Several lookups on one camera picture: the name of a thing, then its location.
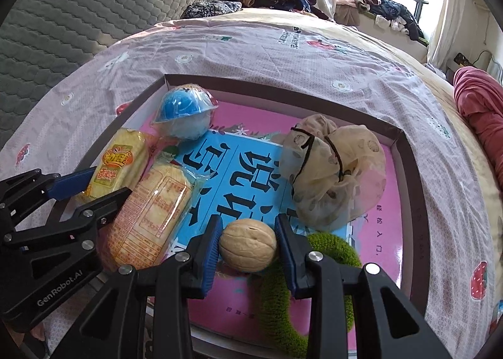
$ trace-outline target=bed sheet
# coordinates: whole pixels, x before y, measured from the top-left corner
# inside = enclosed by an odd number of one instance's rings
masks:
[[[249,8],[240,13],[232,14],[231,16],[213,17],[210,18],[210,20],[243,20],[276,25],[299,26],[303,29],[317,31],[328,38],[345,40],[362,49],[374,51],[412,68],[437,98],[442,109],[445,111],[461,137],[470,159],[472,160],[487,208],[491,236],[495,249],[495,303],[499,299],[503,299],[503,202],[501,191],[495,178],[494,169],[487,159],[482,145],[474,135],[469,124],[459,115],[456,103],[454,102],[454,88],[451,84],[432,73],[407,53],[383,41],[379,41],[378,39],[372,38],[371,36],[347,26],[333,25],[327,21],[317,20],[306,15],[285,14],[283,11],[264,12],[257,8]]]
[[[248,9],[209,20],[170,21],[130,36],[42,98],[0,152],[0,179],[36,167],[70,173],[116,117],[116,108],[165,73],[292,89],[404,130],[422,175],[431,229],[426,318],[453,357],[476,354],[495,299],[488,214],[497,221],[501,203],[490,168],[456,117],[449,85],[407,54],[357,31],[300,14]],[[41,207],[20,228],[40,225],[50,207]],[[481,260],[488,266],[487,291],[476,300],[470,298],[470,280]],[[44,321],[50,348],[78,313],[71,301],[64,313],[57,310]]]

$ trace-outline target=yellow sheet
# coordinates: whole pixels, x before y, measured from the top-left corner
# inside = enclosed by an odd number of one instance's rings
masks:
[[[442,105],[442,108],[465,144],[472,160],[491,225],[496,267],[495,298],[496,300],[503,299],[503,261],[501,258],[503,249],[501,243],[503,238],[503,202],[501,201],[499,186],[495,179],[493,168],[477,137],[456,109],[453,94],[454,89],[448,82],[441,79],[429,69],[426,69],[407,53],[389,44],[346,26],[312,18],[307,15],[293,14],[286,11],[246,8],[239,13],[221,15],[208,18],[207,20],[251,21],[265,24],[298,26],[306,31],[313,31],[329,38],[347,41],[359,48],[378,53],[412,68]]]

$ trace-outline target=ball in plastic wrap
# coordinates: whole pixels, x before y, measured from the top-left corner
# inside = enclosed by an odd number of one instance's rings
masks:
[[[196,140],[211,126],[217,107],[210,92],[196,84],[175,87],[161,99],[153,126],[163,136]]]
[[[227,265],[241,272],[258,272],[274,260],[276,236],[267,224],[244,218],[224,229],[218,246]]]

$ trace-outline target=blue book cover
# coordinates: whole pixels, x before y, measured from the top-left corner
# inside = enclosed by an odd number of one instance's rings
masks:
[[[298,234],[313,233],[297,218],[292,186],[279,173],[282,146],[253,137],[208,131],[196,141],[181,143],[175,160],[195,173],[211,174],[197,203],[178,225],[173,249],[185,248],[204,232],[212,214],[224,227],[239,218],[253,218],[274,228],[279,213],[288,215]],[[348,241],[349,225],[333,233]]]

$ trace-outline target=beige mesh fabric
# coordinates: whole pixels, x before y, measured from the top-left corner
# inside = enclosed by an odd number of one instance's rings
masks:
[[[293,186],[300,220],[333,231],[377,204],[386,186],[386,158],[365,126],[337,128],[312,115],[287,135],[280,173]]]

